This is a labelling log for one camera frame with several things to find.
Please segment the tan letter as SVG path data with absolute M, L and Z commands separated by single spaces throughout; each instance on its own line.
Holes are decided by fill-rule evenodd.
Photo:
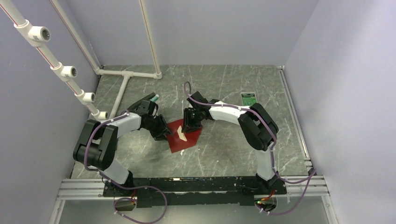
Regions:
M 186 138 L 185 134 L 183 133 L 181 126 L 178 127 L 177 134 L 178 134 L 178 137 L 180 140 L 185 141 L 185 142 L 187 141 L 187 138 Z

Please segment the red envelope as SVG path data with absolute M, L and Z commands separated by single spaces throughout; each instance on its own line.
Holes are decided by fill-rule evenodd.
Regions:
M 182 132 L 183 119 L 168 123 L 171 134 L 167 134 L 167 140 L 171 153 L 176 153 L 196 145 L 202 128 L 189 133 Z

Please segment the green glue stick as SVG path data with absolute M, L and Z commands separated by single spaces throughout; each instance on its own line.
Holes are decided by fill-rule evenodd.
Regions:
M 158 99 L 159 99 L 159 95 L 156 94 L 155 96 L 153 96 L 153 98 L 150 99 L 150 101 L 156 102 Z

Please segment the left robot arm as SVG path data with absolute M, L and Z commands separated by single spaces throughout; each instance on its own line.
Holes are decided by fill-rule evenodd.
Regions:
M 158 104 L 142 99 L 120 116 L 106 121 L 90 119 L 85 122 L 73 151 L 73 159 L 88 171 L 98 172 L 122 196 L 134 190 L 133 173 L 115 159 L 118 139 L 132 131 L 148 130 L 154 140 L 166 140 L 171 131 Z

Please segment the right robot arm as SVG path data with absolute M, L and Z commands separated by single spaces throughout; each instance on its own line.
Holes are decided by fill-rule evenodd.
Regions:
M 255 150 L 257 161 L 257 187 L 264 194 L 275 192 L 277 183 L 276 163 L 273 157 L 277 124 L 259 103 L 237 106 L 213 99 L 208 101 L 198 91 L 187 98 L 190 107 L 184 109 L 183 133 L 202 128 L 202 120 L 220 120 L 238 125 L 248 144 Z

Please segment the green labelled plastic box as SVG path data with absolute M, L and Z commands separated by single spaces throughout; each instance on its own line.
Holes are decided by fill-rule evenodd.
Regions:
M 257 103 L 255 92 L 241 92 L 241 99 L 243 106 L 252 106 Z

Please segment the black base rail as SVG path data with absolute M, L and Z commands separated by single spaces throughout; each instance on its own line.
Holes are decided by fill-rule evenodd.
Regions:
M 253 205 L 259 197 L 285 195 L 285 183 L 279 179 L 265 187 L 257 176 L 135 178 L 137 190 L 118 189 L 106 182 L 103 196 L 135 196 L 138 208 L 171 205 L 238 204 Z

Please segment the white pvc pipe frame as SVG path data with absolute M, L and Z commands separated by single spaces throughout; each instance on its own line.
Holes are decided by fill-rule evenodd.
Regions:
M 59 31 L 35 25 L 22 15 L 16 5 L 0 3 L 1 26 L 6 35 L 0 38 L 0 111 L 15 116 L 16 111 L 36 111 L 39 98 L 49 99 L 59 87 L 62 94 L 74 97 L 97 120 L 108 119 L 117 111 L 103 111 L 94 105 L 94 90 L 84 90 L 77 83 L 82 76 L 80 62 L 73 59 L 72 50 L 58 46 L 50 50 Z M 44 40 L 46 29 L 50 36 Z

